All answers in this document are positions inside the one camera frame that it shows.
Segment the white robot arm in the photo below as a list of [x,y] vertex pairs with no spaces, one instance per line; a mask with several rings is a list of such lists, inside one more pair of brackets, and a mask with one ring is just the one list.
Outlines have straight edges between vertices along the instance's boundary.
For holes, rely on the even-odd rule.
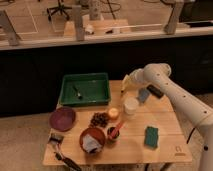
[[170,75],[171,67],[167,63],[147,64],[127,74],[121,90],[152,84],[164,93],[204,138],[199,171],[213,171],[213,108],[173,82]]

